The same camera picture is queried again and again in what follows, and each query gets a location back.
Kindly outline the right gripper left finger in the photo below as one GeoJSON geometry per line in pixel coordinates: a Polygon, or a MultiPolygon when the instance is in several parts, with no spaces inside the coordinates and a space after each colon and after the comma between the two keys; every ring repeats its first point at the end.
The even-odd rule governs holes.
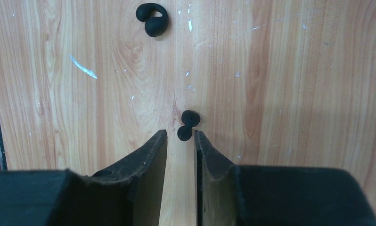
{"type": "Polygon", "coordinates": [[[92,176],[71,170],[0,171],[0,226],[156,226],[167,132],[92,176]]]}

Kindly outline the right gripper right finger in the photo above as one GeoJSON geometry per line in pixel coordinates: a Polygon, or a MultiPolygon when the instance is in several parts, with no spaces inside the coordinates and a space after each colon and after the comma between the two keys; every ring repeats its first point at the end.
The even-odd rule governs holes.
{"type": "Polygon", "coordinates": [[[237,165],[195,131],[199,226],[376,226],[357,180],[334,168],[237,165]]]}

